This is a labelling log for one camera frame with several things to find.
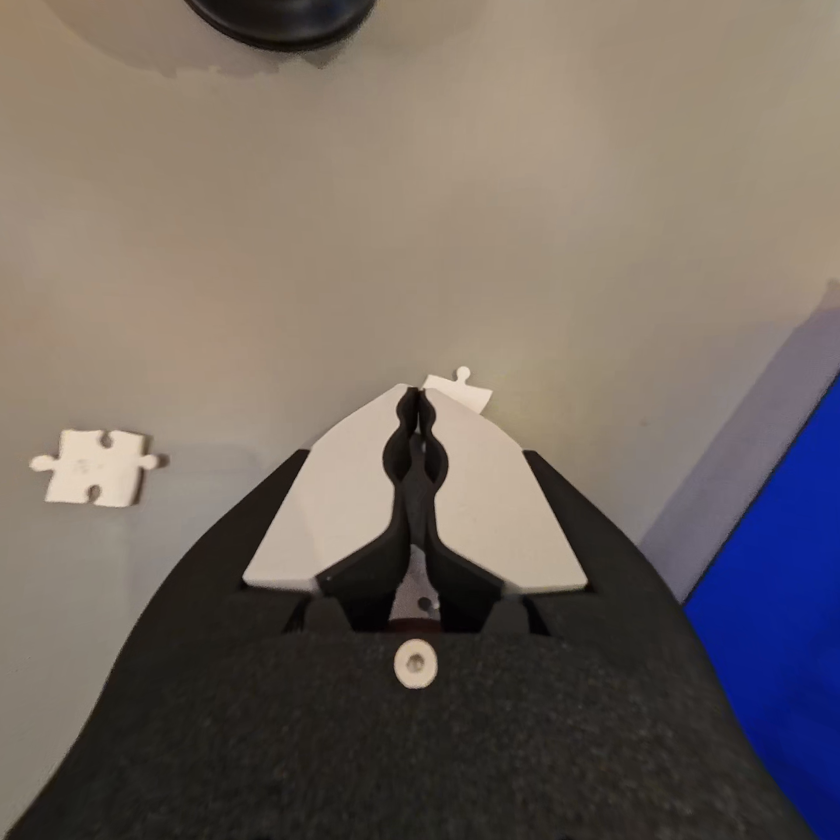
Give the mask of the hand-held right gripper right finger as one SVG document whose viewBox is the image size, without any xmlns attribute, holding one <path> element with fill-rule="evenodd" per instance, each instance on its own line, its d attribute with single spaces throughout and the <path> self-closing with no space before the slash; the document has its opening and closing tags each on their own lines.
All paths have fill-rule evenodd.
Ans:
<svg viewBox="0 0 840 840">
<path fill-rule="evenodd" d="M 520 444 L 436 388 L 419 397 L 425 557 L 447 628 L 480 628 L 504 599 L 584 592 L 587 575 Z"/>
</svg>

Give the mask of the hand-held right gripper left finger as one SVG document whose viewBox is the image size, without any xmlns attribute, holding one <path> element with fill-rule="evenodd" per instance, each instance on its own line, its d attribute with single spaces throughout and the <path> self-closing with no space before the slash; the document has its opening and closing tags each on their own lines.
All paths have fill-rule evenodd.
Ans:
<svg viewBox="0 0 840 840">
<path fill-rule="evenodd" d="M 356 631 L 386 628 L 411 554 L 404 479 L 419 390 L 395 385 L 333 425 L 246 568 L 251 589 L 332 598 Z"/>
</svg>

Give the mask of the white puzzle piece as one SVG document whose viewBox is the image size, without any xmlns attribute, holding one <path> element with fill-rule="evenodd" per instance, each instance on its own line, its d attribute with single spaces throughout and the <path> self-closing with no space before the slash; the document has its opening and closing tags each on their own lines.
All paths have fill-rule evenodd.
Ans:
<svg viewBox="0 0 840 840">
<path fill-rule="evenodd" d="M 141 434 L 64 429 L 57 454 L 37 455 L 29 467 L 51 474 L 46 502 L 129 508 L 140 496 L 144 474 L 163 465 L 148 447 Z"/>
<path fill-rule="evenodd" d="M 424 389 L 434 389 L 446 394 L 474 413 L 481 414 L 487 407 L 492 390 L 468 383 L 469 367 L 461 365 L 453 379 L 429 374 Z M 388 628 L 394 632 L 412 629 L 435 631 L 440 624 L 440 601 L 427 572 L 425 538 L 427 530 L 426 501 L 429 493 L 425 475 L 425 443 L 419 431 L 410 443 L 412 462 L 402 482 L 406 515 L 409 526 L 409 561 L 402 582 L 396 589 Z"/>
</svg>

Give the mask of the black ball stand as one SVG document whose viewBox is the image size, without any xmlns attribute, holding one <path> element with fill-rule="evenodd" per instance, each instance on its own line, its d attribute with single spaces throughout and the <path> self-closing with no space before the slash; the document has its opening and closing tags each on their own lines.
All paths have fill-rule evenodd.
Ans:
<svg viewBox="0 0 840 840">
<path fill-rule="evenodd" d="M 375 1 L 187 1 L 220 34 L 240 44 L 298 53 L 331 47 L 352 36 Z"/>
</svg>

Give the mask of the blue plastic bin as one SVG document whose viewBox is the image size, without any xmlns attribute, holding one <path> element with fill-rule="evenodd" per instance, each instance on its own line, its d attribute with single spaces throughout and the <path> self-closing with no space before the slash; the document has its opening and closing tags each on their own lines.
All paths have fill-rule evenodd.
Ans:
<svg viewBox="0 0 840 840">
<path fill-rule="evenodd" d="M 754 751 L 819 838 L 839 838 L 839 381 L 689 595 Z"/>
</svg>

